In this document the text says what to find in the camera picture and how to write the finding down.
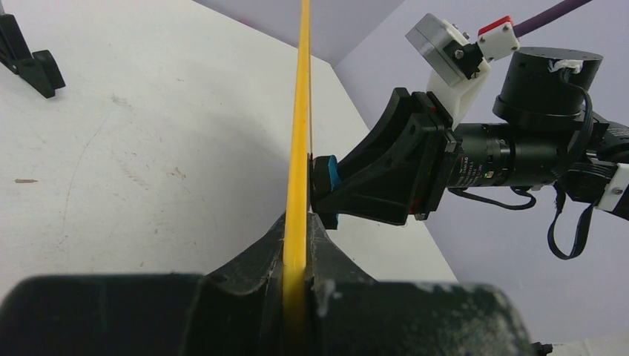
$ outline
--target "black clamp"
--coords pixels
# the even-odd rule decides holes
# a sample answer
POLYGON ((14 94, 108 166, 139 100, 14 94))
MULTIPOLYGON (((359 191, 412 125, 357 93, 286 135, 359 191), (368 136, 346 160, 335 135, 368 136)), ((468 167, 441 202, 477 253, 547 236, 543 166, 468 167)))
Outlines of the black clamp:
POLYGON ((53 55, 48 50, 30 53, 15 16, 0 13, 0 62, 19 75, 45 98, 65 82, 53 55))

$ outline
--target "yellow strap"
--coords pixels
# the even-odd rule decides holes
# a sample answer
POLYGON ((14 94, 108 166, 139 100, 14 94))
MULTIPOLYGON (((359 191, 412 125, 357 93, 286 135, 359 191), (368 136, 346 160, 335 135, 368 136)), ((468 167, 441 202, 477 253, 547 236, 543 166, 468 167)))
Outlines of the yellow strap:
POLYGON ((284 230, 282 298, 286 341, 305 344, 306 218, 308 209, 308 126, 310 100, 310 1, 301 3, 301 30, 293 116, 289 191, 284 230))

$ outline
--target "black cylindrical motor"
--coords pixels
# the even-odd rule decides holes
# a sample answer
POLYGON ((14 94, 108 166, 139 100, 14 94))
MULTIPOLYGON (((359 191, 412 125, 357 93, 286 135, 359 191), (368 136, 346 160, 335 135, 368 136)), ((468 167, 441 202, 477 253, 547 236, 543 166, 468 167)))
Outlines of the black cylindrical motor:
POLYGON ((570 136, 519 130, 509 124, 460 124, 463 153, 448 188, 547 185, 570 136))
POLYGON ((579 66, 579 73, 572 72, 568 81, 588 90, 602 59, 580 50, 520 48, 513 54, 493 113, 525 130, 575 130, 583 95, 561 81, 562 65, 579 66))

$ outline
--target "white table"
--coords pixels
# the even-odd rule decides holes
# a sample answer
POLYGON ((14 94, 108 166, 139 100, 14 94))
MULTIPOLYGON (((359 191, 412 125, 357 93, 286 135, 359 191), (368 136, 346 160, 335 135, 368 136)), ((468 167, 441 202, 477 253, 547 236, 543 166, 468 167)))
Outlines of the white table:
MULTIPOLYGON (((0 68, 0 297, 35 274, 207 273, 282 214, 293 47, 192 0, 3 2, 67 87, 0 68)), ((367 128, 312 70, 314 152, 344 156, 367 128)), ((422 223, 330 235, 376 278, 455 280, 422 223)))

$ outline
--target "purple cable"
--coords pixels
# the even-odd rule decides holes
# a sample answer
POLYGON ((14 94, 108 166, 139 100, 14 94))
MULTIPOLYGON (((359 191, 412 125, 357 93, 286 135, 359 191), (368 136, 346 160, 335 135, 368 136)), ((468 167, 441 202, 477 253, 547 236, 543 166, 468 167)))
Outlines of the purple cable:
POLYGON ((545 26, 563 15, 569 13, 572 10, 587 4, 592 0, 564 0, 550 9, 540 13, 521 24, 517 24, 513 27, 513 32, 516 37, 520 38, 528 33, 537 30, 538 28, 545 26))

